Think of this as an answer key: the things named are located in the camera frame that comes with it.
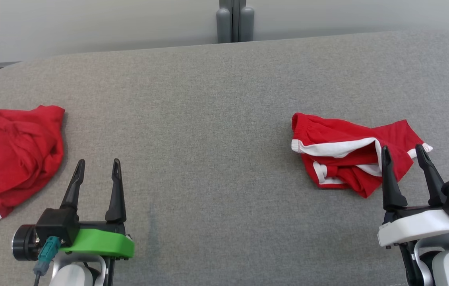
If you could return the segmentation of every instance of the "red fabric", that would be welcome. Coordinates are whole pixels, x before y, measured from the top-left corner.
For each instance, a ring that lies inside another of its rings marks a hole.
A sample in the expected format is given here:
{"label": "red fabric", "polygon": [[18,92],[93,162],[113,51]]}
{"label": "red fabric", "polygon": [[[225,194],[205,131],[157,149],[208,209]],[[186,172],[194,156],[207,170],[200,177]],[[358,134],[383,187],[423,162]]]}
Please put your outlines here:
{"label": "red fabric", "polygon": [[57,172],[64,150],[64,109],[0,110],[0,215],[7,216]]}
{"label": "red fabric", "polygon": [[[321,188],[348,189],[351,188],[361,197],[369,197],[382,183],[382,177],[366,173],[357,165],[378,165],[379,150],[371,143],[350,152],[342,158],[333,156],[312,156],[304,154],[304,146],[322,143],[339,143],[357,141],[364,138],[375,138],[380,148],[388,146],[394,161],[394,172],[399,181],[408,172],[413,159],[408,155],[410,149],[424,142],[413,132],[406,120],[368,128],[340,119],[323,119],[314,115],[294,114],[292,118],[293,139],[299,140],[299,146],[292,146],[294,151],[301,153],[304,166],[315,183]],[[326,165],[327,176],[338,178],[342,184],[321,184],[313,162]]]}

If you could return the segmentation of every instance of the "teal connector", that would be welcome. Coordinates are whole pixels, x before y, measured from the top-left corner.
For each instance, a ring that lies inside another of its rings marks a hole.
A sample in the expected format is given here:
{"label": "teal connector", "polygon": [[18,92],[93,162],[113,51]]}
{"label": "teal connector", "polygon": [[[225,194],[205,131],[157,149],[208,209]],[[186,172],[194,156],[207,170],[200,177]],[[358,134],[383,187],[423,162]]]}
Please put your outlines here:
{"label": "teal connector", "polygon": [[48,272],[50,262],[54,259],[61,246],[60,239],[56,236],[50,236],[37,256],[37,264],[34,267],[34,274],[44,276]]}

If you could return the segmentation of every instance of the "black cable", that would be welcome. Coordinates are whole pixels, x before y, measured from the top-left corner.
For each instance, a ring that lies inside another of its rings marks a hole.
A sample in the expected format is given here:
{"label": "black cable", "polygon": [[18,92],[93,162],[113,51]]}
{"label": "black cable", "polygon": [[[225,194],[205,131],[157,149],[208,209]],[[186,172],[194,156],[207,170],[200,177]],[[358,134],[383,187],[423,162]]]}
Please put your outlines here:
{"label": "black cable", "polygon": [[41,273],[37,272],[35,275],[34,286],[39,286],[39,279],[41,278]]}

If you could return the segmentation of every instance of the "red cloth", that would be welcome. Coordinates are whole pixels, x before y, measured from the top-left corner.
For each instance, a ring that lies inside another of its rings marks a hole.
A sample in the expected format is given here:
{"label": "red cloth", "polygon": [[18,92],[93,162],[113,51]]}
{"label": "red cloth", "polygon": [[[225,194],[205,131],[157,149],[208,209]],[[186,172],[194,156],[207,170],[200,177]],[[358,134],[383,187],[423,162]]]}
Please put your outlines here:
{"label": "red cloth", "polygon": [[321,188],[351,188],[369,197],[382,183],[381,149],[388,146],[397,181],[416,157],[415,145],[433,150],[413,132],[406,120],[368,128],[340,119],[296,113],[292,118],[292,150]]}
{"label": "red cloth", "polygon": [[64,109],[0,110],[0,219],[41,190],[64,155]]}

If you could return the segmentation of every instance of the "gray table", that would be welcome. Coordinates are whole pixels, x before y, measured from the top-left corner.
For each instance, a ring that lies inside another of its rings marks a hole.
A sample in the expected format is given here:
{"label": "gray table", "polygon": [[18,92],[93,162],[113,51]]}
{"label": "gray table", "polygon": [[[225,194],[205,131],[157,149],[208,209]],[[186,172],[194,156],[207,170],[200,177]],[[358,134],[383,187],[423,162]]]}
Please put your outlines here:
{"label": "gray table", "polygon": [[[115,285],[403,285],[377,243],[381,192],[317,189],[294,112],[374,127],[408,119],[449,180],[449,32],[406,31],[57,56],[0,70],[0,108],[66,109],[66,155],[0,221],[0,285],[33,283],[14,231],[56,207],[87,161],[82,220],[103,219],[121,159],[135,258]],[[401,181],[427,202],[422,170]]]}

